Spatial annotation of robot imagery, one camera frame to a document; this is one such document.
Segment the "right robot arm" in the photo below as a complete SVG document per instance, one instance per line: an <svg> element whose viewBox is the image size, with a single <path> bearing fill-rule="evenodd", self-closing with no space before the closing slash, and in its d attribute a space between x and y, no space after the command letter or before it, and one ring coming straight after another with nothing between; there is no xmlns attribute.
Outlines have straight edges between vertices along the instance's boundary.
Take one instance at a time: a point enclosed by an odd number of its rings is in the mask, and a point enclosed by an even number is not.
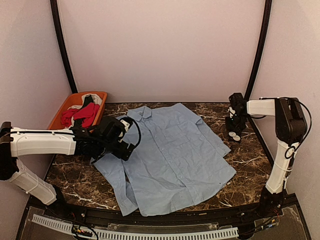
<svg viewBox="0 0 320 240"><path fill-rule="evenodd" d="M281 193L293 168L296 152L311 129L307 125L303 107L296 97L267 97L245 100L239 92L229 97L229 116L225 118L228 136L240 142L249 117L274 117L277 153L265 188L271 195Z"/></svg>

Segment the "light blue shirt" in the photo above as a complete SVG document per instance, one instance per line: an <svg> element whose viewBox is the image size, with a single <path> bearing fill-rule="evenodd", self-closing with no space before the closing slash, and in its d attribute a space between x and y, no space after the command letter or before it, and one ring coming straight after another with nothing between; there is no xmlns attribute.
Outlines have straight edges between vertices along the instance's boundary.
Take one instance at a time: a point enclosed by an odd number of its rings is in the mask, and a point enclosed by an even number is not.
<svg viewBox="0 0 320 240"><path fill-rule="evenodd" d="M198 205L236 174L225 160L230 148L203 119L181 103L130 109L137 122L124 136L139 141L127 161L106 154L94 166L113 187L123 216L166 215Z"/></svg>

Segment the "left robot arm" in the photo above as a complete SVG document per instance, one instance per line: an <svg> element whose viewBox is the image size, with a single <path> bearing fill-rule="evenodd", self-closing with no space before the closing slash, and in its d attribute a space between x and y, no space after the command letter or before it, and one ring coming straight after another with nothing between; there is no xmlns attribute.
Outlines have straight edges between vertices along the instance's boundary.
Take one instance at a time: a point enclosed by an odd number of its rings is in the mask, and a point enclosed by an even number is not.
<svg viewBox="0 0 320 240"><path fill-rule="evenodd" d="M50 206L60 218L71 213L61 190L29 170L19 157L60 154L87 156L97 162L106 154L127 161L137 144L123 141L125 134L138 123L131 117L121 119L106 116L99 124L87 128L72 126L57 130L33 130L12 127L3 122L0 127L0 179L15 184L27 194Z"/></svg>

